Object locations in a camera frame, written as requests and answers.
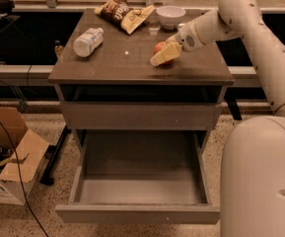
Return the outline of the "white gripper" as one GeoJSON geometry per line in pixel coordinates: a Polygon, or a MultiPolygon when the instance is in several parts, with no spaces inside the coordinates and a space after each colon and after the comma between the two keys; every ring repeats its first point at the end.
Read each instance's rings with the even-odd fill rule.
{"type": "Polygon", "coordinates": [[[204,43],[199,39],[195,22],[190,21],[182,26],[175,35],[166,39],[163,49],[151,57],[150,63],[153,66],[159,66],[178,58],[182,51],[193,52],[203,46],[204,43]]]}

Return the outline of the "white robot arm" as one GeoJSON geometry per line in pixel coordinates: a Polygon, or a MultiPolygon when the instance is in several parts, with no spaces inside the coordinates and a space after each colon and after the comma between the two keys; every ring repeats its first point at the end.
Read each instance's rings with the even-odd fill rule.
{"type": "Polygon", "coordinates": [[[150,62],[158,66],[214,40],[242,39],[273,112],[239,123],[224,145],[220,237],[285,237],[285,45],[256,0],[219,0],[186,23],[150,62]]]}

